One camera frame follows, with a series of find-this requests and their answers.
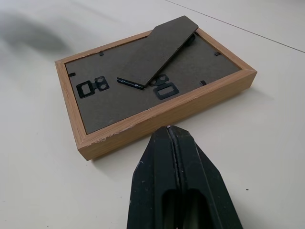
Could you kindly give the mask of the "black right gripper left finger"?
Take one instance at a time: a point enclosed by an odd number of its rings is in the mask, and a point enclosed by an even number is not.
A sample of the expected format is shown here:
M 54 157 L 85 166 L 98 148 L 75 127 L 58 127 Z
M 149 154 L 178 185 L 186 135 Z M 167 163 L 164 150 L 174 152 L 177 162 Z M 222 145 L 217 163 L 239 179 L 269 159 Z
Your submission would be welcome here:
M 127 229 L 182 229 L 178 139 L 183 130 L 156 130 L 132 176 Z

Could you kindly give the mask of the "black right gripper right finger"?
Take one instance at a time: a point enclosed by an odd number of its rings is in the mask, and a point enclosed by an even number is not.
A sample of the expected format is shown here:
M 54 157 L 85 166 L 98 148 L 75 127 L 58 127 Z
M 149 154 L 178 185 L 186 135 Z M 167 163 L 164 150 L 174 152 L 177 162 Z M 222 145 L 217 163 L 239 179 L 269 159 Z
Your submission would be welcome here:
M 170 126 L 178 187 L 177 229 L 243 229 L 224 180 L 191 134 Z

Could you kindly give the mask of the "wooden picture frame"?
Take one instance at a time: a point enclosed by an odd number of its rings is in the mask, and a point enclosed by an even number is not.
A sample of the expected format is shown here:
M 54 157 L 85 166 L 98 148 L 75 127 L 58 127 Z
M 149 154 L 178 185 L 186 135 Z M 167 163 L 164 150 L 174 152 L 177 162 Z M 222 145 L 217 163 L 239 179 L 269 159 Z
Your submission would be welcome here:
M 257 74 L 186 16 L 55 66 L 88 161 L 235 96 Z

